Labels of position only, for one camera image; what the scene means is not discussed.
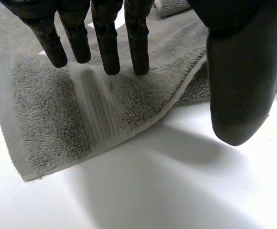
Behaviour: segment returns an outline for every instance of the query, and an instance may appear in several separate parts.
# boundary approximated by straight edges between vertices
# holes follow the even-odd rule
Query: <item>robotic finger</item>
[[[13,14],[28,25],[49,60],[56,68],[67,64],[67,57],[54,25],[55,0],[0,0]]]

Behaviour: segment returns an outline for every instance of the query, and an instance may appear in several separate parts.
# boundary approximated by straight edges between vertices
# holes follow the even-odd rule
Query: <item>gray towel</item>
[[[122,70],[115,76],[104,73],[91,28],[89,64],[56,69],[46,56],[0,54],[0,125],[23,180],[92,158],[172,107],[209,98],[207,29],[196,14],[159,20],[153,8],[148,25],[150,72],[144,76],[133,73],[125,26],[118,29]]]
[[[187,0],[155,0],[154,4],[158,14],[163,18],[191,8]]]

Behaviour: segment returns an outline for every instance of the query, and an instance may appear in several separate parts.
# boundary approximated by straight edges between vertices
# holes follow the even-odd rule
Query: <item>white surface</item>
[[[209,105],[173,109],[126,143],[24,183],[0,130],[0,229],[277,229],[277,97],[247,143],[211,128]]]

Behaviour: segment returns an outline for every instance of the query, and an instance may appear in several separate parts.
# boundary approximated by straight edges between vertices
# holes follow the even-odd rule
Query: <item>towel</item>
[[[187,0],[155,0],[154,5],[158,14],[163,18],[191,8]]]
[[[209,99],[207,28],[189,10],[148,17],[150,71],[133,73],[125,26],[118,31],[121,72],[105,74],[96,35],[92,60],[54,68],[46,56],[0,53],[0,125],[24,181],[103,153],[161,119],[172,107]]]

